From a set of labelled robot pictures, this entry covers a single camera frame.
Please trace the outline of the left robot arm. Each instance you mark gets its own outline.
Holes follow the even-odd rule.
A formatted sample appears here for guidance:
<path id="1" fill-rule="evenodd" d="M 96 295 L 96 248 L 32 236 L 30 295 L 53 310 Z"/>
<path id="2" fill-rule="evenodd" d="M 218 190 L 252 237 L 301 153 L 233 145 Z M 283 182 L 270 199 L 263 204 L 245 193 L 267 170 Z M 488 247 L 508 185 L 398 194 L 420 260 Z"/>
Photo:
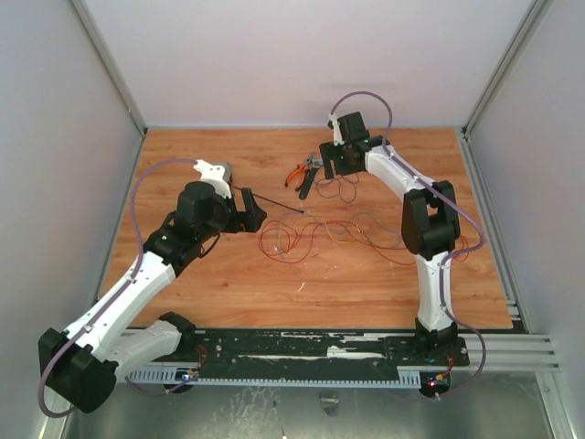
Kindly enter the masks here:
<path id="1" fill-rule="evenodd" d="M 223 233 L 255 233 L 266 220 L 250 188 L 240 191 L 239 211 L 231 193 L 220 195 L 203 181 L 186 184 L 174 211 L 146 241 L 128 272 L 89 311 L 66 329 L 48 329 L 38 341 L 41 382 L 38 401 L 52 389 L 73 408 L 91 413 L 110 397 L 118 380 L 171 355 L 183 361 L 197 348 L 196 327 L 167 312 L 151 326 L 124 338 L 142 309 L 196 259 L 208 255 Z"/>

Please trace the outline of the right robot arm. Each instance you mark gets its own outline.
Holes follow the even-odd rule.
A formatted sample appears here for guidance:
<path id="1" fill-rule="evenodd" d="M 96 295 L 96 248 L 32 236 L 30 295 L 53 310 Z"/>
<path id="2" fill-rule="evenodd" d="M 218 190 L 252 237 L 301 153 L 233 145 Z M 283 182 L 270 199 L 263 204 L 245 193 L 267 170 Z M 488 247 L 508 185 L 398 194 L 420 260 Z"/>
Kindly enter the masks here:
<path id="1" fill-rule="evenodd" d="M 454 187 L 424 176 L 401 157 L 387 140 L 372 136 L 360 112 L 329 115 L 333 140 L 319 146 L 327 179 L 368 172 L 402 201 L 401 239 L 415 256 L 420 305 L 415 319 L 414 350 L 426 364 L 435 364 L 455 347 L 458 330 L 452 320 L 451 261 L 461 230 Z"/>

